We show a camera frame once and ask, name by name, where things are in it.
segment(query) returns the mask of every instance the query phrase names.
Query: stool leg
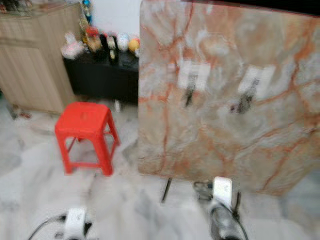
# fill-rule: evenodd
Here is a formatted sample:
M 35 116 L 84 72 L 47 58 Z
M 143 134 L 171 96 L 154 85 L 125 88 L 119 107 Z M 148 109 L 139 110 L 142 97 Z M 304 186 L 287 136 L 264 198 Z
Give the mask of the stool leg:
M 72 166 L 70 164 L 68 149 L 66 148 L 66 138 L 56 135 L 57 141 L 60 147 L 60 152 L 62 155 L 62 161 L 64 165 L 64 170 L 66 174 L 72 173 Z
M 116 126 L 115 126 L 115 123 L 114 123 L 112 116 L 110 116 L 108 118 L 108 124 L 109 124 L 109 128 L 110 128 L 110 132 L 111 132 L 113 139 L 115 141 L 115 144 L 120 145 L 120 139 L 118 137 L 117 129 L 116 129 Z
M 102 173 L 105 176 L 110 176 L 113 173 L 112 160 L 109 155 L 107 144 L 103 134 L 97 136 L 93 142 L 96 155 L 101 165 Z

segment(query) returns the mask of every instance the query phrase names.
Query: tile floor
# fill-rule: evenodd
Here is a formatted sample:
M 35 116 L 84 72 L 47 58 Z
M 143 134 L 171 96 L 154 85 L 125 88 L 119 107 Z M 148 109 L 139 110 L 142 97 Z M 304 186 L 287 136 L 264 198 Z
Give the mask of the tile floor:
M 210 240 L 209 223 L 190 182 L 173 180 L 161 204 L 166 179 L 137 172 L 137 107 L 114 112 L 112 103 L 101 102 L 111 108 L 122 141 L 111 177 L 94 169 L 65 176 L 54 136 L 58 116 L 31 112 L 30 119 L 12 120 L 0 99 L 0 239 L 28 239 L 47 217 L 86 206 L 93 219 L 89 237 Z M 95 158 L 85 141 L 71 154 L 75 160 Z M 315 171 L 283 197 L 244 193 L 240 212 L 249 239 L 319 239 L 319 187 L 320 171 Z M 61 228 L 48 225 L 34 240 L 53 240 Z

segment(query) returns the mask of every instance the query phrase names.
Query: metal stand leg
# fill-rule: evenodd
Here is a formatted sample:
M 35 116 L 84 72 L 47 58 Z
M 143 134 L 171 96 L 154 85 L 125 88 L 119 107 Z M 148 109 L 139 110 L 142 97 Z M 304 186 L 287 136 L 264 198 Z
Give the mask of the metal stand leg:
M 165 203 L 165 201 L 166 201 L 167 194 L 168 194 L 169 189 L 170 189 L 171 181 L 172 181 L 172 178 L 169 178 L 168 182 L 166 183 L 166 187 L 165 187 L 165 190 L 164 190 L 164 194 L 163 194 L 161 203 Z

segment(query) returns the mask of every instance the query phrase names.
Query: marble slab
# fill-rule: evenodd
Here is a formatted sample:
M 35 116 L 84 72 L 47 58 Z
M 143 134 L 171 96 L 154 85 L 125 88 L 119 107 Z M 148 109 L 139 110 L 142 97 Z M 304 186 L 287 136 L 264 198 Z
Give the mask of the marble slab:
M 320 168 L 320 19 L 216 3 L 144 0 L 140 9 L 139 171 L 230 177 L 282 195 Z M 210 64 L 204 90 L 182 66 Z M 272 66 L 259 95 L 238 92 L 250 65 Z

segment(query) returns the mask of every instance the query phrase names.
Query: stool seat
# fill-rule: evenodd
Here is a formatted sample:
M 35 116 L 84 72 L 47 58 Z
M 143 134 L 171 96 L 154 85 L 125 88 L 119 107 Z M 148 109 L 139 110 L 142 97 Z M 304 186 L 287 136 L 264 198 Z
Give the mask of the stool seat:
M 75 102 L 65 108 L 56 123 L 56 128 L 68 133 L 70 131 L 95 133 L 104 127 L 109 111 L 110 109 L 102 104 Z
M 109 131 L 105 131 L 106 125 L 109 126 Z M 102 173 L 106 176 L 110 176 L 113 173 L 112 157 L 116 146 L 120 144 L 120 140 L 112 113 L 107 106 L 91 102 L 71 103 L 58 119 L 54 131 L 67 174 L 72 173 L 73 167 L 101 168 Z M 105 134 L 113 136 L 114 143 L 111 153 L 109 153 L 104 139 Z M 67 148 L 66 139 L 69 137 L 73 137 L 73 140 Z M 69 151 L 76 139 L 79 142 L 83 139 L 92 141 L 98 157 L 98 163 L 70 161 Z

